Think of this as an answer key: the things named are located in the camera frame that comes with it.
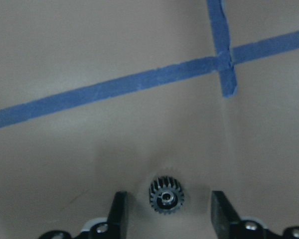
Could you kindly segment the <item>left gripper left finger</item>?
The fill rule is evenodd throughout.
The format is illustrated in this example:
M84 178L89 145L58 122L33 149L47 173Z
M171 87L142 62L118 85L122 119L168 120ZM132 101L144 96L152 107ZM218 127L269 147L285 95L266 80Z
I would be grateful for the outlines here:
M107 218L111 239L125 239L128 227L128 193L116 192Z

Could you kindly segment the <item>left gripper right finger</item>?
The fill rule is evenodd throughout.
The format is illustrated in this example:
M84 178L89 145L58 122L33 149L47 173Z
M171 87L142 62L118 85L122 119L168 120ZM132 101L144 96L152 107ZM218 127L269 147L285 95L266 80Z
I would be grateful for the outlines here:
M241 222L223 191L211 193L211 223L218 239L234 239Z

